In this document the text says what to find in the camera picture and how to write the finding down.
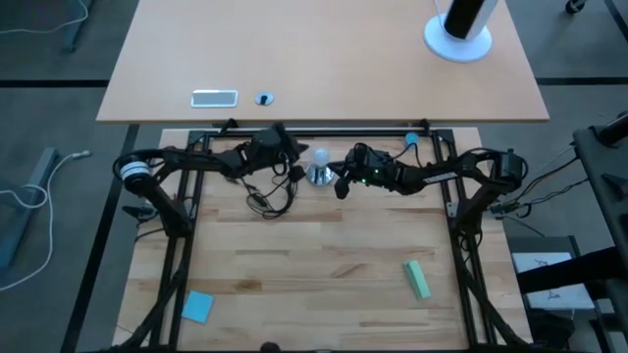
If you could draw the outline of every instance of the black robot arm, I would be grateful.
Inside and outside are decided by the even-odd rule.
[[[486,176],[478,168],[485,161],[493,162],[491,173]],[[521,186],[526,162],[509,150],[501,152],[478,148],[445,162],[414,167],[401,163],[390,153],[374,150],[364,143],[357,143],[344,161],[332,162],[330,169],[340,178],[335,185],[336,196],[344,199],[350,182],[378,186],[401,195],[411,195],[427,185],[457,177],[470,177],[481,184],[470,199],[460,200],[455,217],[456,228],[465,234],[480,232],[482,213],[501,195]]]
[[[253,136],[249,142],[220,153],[174,147],[133,151],[119,157],[113,171],[124,181],[126,190],[146,198],[153,205],[168,236],[187,236],[191,227],[183,203],[173,200],[160,186],[168,175],[175,171],[200,171],[216,172],[236,179],[278,164],[301,169],[293,164],[307,148],[307,145],[297,143],[293,136],[287,134],[283,125],[274,124]],[[150,163],[155,160],[161,162],[151,167]],[[152,174],[152,168],[157,166],[160,166],[159,171]],[[301,178],[304,172],[301,170],[290,175]]]

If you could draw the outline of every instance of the light wood desk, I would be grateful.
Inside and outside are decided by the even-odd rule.
[[[458,128],[455,138],[458,152],[480,146],[475,128]],[[187,130],[165,130],[160,146],[185,147],[186,140]],[[357,141],[391,154],[403,146],[400,138],[385,137],[299,141],[329,148],[333,160],[344,158]],[[212,148],[240,142],[221,139]],[[434,162],[427,138],[420,153],[423,163]],[[302,163],[308,160],[305,153]],[[412,154],[402,161],[413,163]],[[271,175],[263,171],[247,182],[269,190]],[[162,186],[173,193],[178,178],[173,174]],[[469,194],[477,186],[467,180]],[[439,186],[402,197],[354,185],[340,201],[332,187],[303,181],[289,213],[273,222],[253,214],[244,198],[242,186],[205,175],[187,290],[212,294],[215,302],[206,325],[182,321],[179,350],[257,350],[265,341],[287,350],[467,347]],[[160,226],[147,224],[140,232]],[[489,296],[515,332],[529,340],[501,222],[485,220],[483,229],[480,255]],[[163,233],[137,242],[114,343],[129,337],[126,330],[134,330],[154,304],[166,244]],[[401,267],[408,259],[420,261],[431,299],[416,299]],[[172,301],[164,332],[170,315]],[[477,310],[475,316],[482,332]]]
[[[432,0],[142,0],[97,120],[549,119],[505,1],[491,53],[473,64],[425,45],[436,12]],[[237,107],[192,109],[196,89],[238,90]],[[275,102],[257,106],[260,91]]]

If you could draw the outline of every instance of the small white card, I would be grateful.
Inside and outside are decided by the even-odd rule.
[[[571,254],[561,253],[513,253],[512,261],[517,273],[542,266],[571,260]],[[567,285],[560,288],[526,294],[530,307],[548,310],[594,309],[584,284]]]

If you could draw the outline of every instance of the green block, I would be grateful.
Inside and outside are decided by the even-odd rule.
[[[425,275],[423,274],[423,270],[421,270],[419,262],[417,260],[406,261],[403,263],[403,268],[410,279],[410,284],[412,284],[416,297],[418,299],[428,299],[431,297],[432,293],[430,292],[430,287],[425,280]]]

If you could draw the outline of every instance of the gray carpet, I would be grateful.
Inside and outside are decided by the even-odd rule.
[[[628,19],[628,1],[614,1]],[[65,4],[59,0],[0,0],[0,30],[67,21]],[[0,35],[0,79],[108,79],[135,6],[135,0],[95,0],[75,54],[61,52],[61,32]],[[591,0],[575,18],[562,13],[563,0],[510,0],[508,6],[535,76],[628,76],[628,43],[603,0]],[[545,86],[541,91],[551,116],[549,123],[480,125],[486,146],[514,148],[528,159],[533,170],[565,148],[574,129],[604,124],[628,109],[628,86]],[[90,159],[67,165],[54,182],[55,253],[48,268],[19,287],[0,292],[2,352],[59,351],[111,184],[110,165],[120,153],[127,131],[126,126],[94,122],[103,93],[104,89],[94,88],[0,88],[3,178],[24,182],[47,146],[62,153],[84,149],[94,153]],[[155,146],[161,128],[143,126],[135,146]],[[541,136],[542,142],[531,143],[532,136]],[[562,188],[583,175],[582,167],[575,164],[560,177],[542,184],[535,195]],[[121,204],[137,204],[137,200],[124,193]],[[47,211],[36,214],[15,266],[0,274],[0,285],[31,272],[43,262],[47,217]],[[526,222],[548,236],[574,234],[583,252],[611,244],[593,192],[586,184],[535,208]],[[505,222],[505,227],[508,236],[536,236],[510,221]],[[111,341],[134,235],[133,221],[118,212],[80,350],[100,349]],[[592,342],[587,316],[576,318],[574,348],[599,351]]]

